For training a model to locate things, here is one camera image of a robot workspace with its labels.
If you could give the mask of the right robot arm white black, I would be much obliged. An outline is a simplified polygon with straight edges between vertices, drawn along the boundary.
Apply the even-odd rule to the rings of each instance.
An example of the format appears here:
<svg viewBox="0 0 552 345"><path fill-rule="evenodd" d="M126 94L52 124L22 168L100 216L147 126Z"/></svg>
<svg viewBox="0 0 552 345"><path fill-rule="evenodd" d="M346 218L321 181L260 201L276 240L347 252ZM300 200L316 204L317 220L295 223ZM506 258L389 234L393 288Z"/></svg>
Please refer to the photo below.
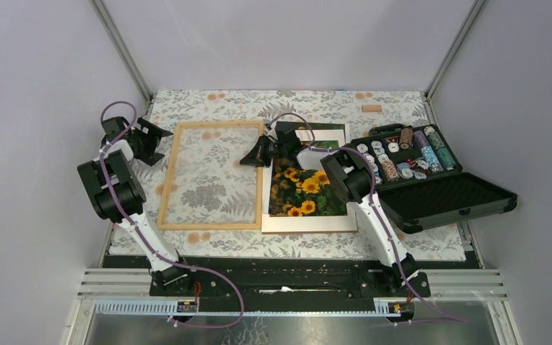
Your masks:
<svg viewBox="0 0 552 345"><path fill-rule="evenodd" d="M262 134L241 165L270 167L276 159L286 159L301 168L322 166L330 189L340 202L354 209L354 215L368 226L367 233L376 242L377 260L382 266L385 290L394 296L404 293L419 300L430 294L418 290L426 277L395 236L386 213L378 201L377 180L372 161L352 144L340 147L317 147L316 133L311 129Z"/></svg>

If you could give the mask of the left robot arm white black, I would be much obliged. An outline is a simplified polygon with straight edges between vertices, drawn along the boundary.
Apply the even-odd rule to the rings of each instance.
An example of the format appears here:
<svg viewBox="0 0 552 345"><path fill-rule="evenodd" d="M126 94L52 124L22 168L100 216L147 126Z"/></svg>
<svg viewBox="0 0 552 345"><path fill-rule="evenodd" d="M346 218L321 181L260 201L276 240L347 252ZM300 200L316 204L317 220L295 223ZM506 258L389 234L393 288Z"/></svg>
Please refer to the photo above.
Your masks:
<svg viewBox="0 0 552 345"><path fill-rule="evenodd" d="M103 119L101 126L105 135L98 157L77 167L94 211L137 242L149 262L154 288L173 295L197 293L193 273L182 266L178 251L145 211L147 197L131 166L132 160L158 163L164 155L156 149L172 132L144 119L133 126L122 116Z"/></svg>

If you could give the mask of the wooden picture frame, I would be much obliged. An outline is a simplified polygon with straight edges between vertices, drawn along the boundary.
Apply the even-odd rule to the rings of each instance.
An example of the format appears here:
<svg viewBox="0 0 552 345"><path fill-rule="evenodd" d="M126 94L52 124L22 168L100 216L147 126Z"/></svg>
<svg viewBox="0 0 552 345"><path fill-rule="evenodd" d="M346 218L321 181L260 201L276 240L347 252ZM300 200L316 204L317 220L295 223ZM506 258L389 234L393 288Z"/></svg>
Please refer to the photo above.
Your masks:
<svg viewBox="0 0 552 345"><path fill-rule="evenodd" d="M160 196L158 228L260 229L263 169L240 160L263 132L262 121L178 123Z"/></svg>

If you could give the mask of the sunflower photo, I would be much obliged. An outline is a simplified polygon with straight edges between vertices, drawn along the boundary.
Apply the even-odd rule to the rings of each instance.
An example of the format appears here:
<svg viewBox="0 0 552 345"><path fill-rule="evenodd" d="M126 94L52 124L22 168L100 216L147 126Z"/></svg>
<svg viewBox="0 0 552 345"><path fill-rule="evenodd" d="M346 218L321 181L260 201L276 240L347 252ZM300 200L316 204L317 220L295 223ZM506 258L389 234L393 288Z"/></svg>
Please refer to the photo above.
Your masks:
<svg viewBox="0 0 552 345"><path fill-rule="evenodd" d="M348 216L346 204L331 188L322 169L303 169L293 153L274 155L268 187L267 214L274 217Z"/></svg>

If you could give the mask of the white mat board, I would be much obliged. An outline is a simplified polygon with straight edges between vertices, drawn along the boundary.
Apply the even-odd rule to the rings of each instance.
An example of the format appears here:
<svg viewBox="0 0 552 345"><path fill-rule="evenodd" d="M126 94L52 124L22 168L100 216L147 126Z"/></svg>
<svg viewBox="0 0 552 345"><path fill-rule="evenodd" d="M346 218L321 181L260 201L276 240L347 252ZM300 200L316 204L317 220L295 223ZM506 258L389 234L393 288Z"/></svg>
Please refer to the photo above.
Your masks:
<svg viewBox="0 0 552 345"><path fill-rule="evenodd" d="M270 134L274 134L276 125L272 126ZM323 152L307 152L307 144L313 140L313 146L322 149L337 148L348 141L349 129L345 130L294 130L302 143L302 151L297 153L295 160L301 163L303 169L322 169L320 159L326 154ZM357 230L357 220L354 211L346 206L348 216L319 216L319 217L274 217L267 214L268 187L270 184L271 164L263 172L262 191L262 231L348 231Z"/></svg>

